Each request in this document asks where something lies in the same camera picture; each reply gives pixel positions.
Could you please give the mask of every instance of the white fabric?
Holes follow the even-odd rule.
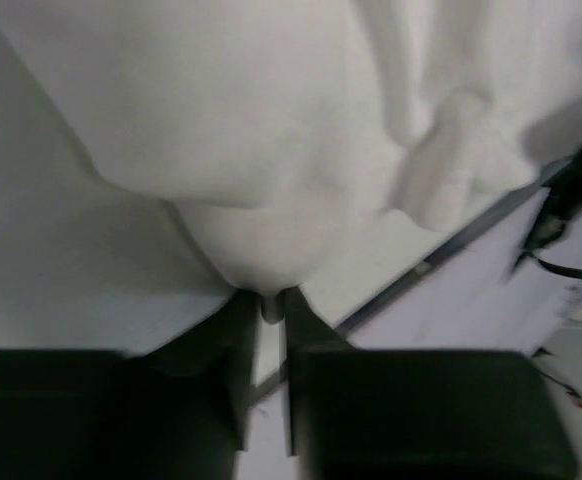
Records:
[[[301,282],[386,208],[452,229],[582,96],[582,0],[0,0],[109,182],[176,201],[233,284]]]

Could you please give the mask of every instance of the black object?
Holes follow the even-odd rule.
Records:
[[[551,399],[522,355],[354,349],[299,292],[287,296],[289,435],[302,478],[576,478]]]
[[[582,270],[554,265],[538,255],[538,251],[567,235],[570,223],[582,212],[582,148],[548,186],[549,194],[522,243],[510,274],[513,275],[526,259],[533,258],[556,275],[582,280]]]
[[[0,351],[0,480],[229,480],[244,446],[257,295],[156,352]]]

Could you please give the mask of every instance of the white towel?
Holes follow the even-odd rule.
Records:
[[[266,293],[387,208],[450,230],[532,181],[529,130],[582,97],[582,0],[0,0],[0,28],[103,178]]]

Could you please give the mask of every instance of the white object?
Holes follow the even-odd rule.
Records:
[[[100,175],[267,293],[387,208],[450,230],[529,182],[528,128],[582,96],[582,1],[0,0],[0,28]]]

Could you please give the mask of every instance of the white cloth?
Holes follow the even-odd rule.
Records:
[[[582,96],[582,0],[0,0],[0,28],[100,175],[263,292],[386,208],[449,230],[533,180],[526,133]]]

